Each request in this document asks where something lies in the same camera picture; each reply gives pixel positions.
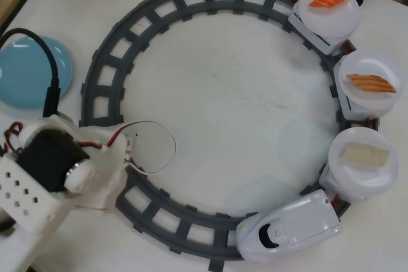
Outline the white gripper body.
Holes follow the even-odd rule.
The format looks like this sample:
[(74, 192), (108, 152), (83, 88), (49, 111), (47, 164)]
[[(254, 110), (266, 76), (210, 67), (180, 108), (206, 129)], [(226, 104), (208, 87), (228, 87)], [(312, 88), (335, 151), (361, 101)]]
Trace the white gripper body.
[(78, 196), (76, 208), (95, 208), (98, 192), (108, 183), (108, 131), (98, 127), (77, 127), (72, 121), (52, 115), (48, 121), (54, 129), (67, 133), (89, 158), (68, 171), (64, 186)]

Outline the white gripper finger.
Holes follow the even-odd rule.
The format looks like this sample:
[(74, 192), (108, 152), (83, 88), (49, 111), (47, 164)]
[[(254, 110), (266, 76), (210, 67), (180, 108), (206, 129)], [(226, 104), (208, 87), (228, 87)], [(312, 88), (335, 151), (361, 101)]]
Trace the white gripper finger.
[(109, 137), (106, 146), (112, 149), (120, 168), (126, 169), (131, 160), (134, 135), (130, 128), (135, 124), (123, 124), (115, 126), (113, 134)]
[(116, 200), (123, 191), (127, 182), (127, 173), (124, 169), (116, 172), (109, 182), (98, 192), (95, 209), (100, 211), (112, 211)]

